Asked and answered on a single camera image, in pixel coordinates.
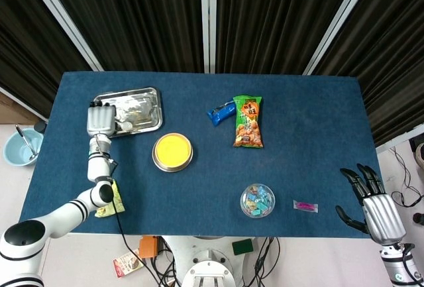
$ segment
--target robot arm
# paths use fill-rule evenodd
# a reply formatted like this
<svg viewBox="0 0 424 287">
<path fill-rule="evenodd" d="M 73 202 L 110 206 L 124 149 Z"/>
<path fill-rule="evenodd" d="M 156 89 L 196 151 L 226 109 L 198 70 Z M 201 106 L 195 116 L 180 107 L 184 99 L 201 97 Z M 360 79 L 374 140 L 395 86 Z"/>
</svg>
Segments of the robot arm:
<svg viewBox="0 0 424 287">
<path fill-rule="evenodd" d="M 354 171 L 341 169 L 353 188 L 365 214 L 365 222 L 352 220 L 339 205 L 336 212 L 348 226 L 369 234 L 382 246 L 380 256 L 393 286 L 424 286 L 424 280 L 413 261 L 413 244 L 401 242 L 405 227 L 393 199 L 384 191 L 379 177 L 369 166 L 358 164 L 366 183 Z"/>
<path fill-rule="evenodd" d="M 108 137 L 115 130 L 114 117 L 114 107 L 90 104 L 87 131 L 92 138 L 87 175 L 96 185 L 45 216 L 11 226 L 1 236 L 1 287 L 44 286 L 37 272 L 47 239 L 64 236 L 84 222 L 91 211 L 112 202 L 113 160 L 109 156 Z"/>
</svg>

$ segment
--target green snack bag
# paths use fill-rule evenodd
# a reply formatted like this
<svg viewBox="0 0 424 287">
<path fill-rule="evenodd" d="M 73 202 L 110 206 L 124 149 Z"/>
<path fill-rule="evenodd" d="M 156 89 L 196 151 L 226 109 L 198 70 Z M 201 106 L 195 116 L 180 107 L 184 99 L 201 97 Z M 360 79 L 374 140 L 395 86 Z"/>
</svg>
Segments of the green snack bag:
<svg viewBox="0 0 424 287">
<path fill-rule="evenodd" d="M 233 98 L 237 107 L 234 146 L 262 148 L 259 131 L 259 104 L 262 97 L 240 95 Z"/>
</svg>

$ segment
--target table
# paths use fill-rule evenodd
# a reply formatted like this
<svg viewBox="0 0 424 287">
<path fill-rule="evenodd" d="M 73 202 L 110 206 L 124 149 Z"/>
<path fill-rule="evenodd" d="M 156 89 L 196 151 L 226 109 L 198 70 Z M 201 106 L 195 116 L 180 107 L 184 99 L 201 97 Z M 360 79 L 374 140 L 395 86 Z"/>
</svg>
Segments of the table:
<svg viewBox="0 0 424 287">
<path fill-rule="evenodd" d="M 366 237 L 347 227 L 334 206 L 353 218 L 361 208 L 339 168 L 357 162 L 380 173 L 370 126 L 354 78 L 155 72 L 70 72 L 63 75 L 21 220 L 51 212 L 93 186 L 87 181 L 89 102 L 106 91 L 152 86 L 161 93 L 164 124 L 151 133 L 112 140 L 114 174 L 126 212 L 124 231 L 141 235 Z M 206 111 L 240 94 L 262 96 L 264 148 L 233 148 L 235 117 L 214 127 Z M 192 143 L 191 164 L 176 173 L 154 165 L 162 135 Z M 276 195 L 274 211 L 250 219 L 242 191 L 262 182 Z M 319 213 L 293 209 L 317 203 Z M 114 217 L 89 218 L 74 230 L 118 233 Z"/>
</svg>

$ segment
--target white floor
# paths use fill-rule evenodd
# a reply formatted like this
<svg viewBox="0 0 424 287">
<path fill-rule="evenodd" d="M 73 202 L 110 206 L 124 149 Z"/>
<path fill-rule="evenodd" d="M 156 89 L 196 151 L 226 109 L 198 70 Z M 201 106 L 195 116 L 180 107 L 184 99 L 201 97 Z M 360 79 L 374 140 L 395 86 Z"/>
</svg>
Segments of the white floor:
<svg viewBox="0 0 424 287">
<path fill-rule="evenodd" d="M 1 152 L 5 141 L 14 131 L 14 126 L 0 125 Z M 403 144 L 399 151 L 407 155 L 407 144 Z M 392 191 L 403 180 L 402 170 L 396 166 L 390 153 L 381 154 L 379 160 L 384 180 L 389 180 L 386 189 L 388 192 Z M 33 168 L 9 166 L 1 156 L 0 171 L 2 233 L 19 219 Z M 418 170 L 414 173 L 414 177 L 421 177 L 416 176 Z M 424 271 L 424 246 L 420 243 L 424 227 L 411 222 L 411 215 L 415 211 L 424 212 L 424 203 L 413 210 L 399 210 L 409 232 L 407 241 L 413 241 L 417 245 L 414 253 L 416 263 Z M 139 239 L 137 236 L 128 237 L 130 246 L 137 248 Z M 281 238 L 280 241 L 282 255 L 276 269 L 265 279 L 266 286 L 391 286 L 380 260 L 380 248 L 370 239 Z M 112 259 L 126 252 L 118 235 L 70 234 L 61 239 L 52 239 L 46 244 L 40 273 L 46 286 L 155 286 L 145 269 L 121 279 L 116 278 Z M 272 249 L 266 268 L 270 268 L 275 256 L 276 249 Z M 252 273 L 254 259 L 254 254 L 247 256 L 244 266 L 247 280 Z M 161 257 L 161 262 L 165 266 L 164 256 Z"/>
</svg>

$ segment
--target metal tray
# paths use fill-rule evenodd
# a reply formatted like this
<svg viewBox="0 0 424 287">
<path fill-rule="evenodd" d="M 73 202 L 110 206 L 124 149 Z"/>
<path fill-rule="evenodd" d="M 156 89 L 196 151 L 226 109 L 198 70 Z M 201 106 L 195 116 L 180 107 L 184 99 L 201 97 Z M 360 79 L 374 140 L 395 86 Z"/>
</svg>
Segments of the metal tray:
<svg viewBox="0 0 424 287">
<path fill-rule="evenodd" d="M 160 94 L 153 87 L 102 93 L 94 98 L 94 101 L 109 103 L 116 107 L 117 129 L 112 137 L 154 131 L 159 129 L 163 122 Z"/>
</svg>

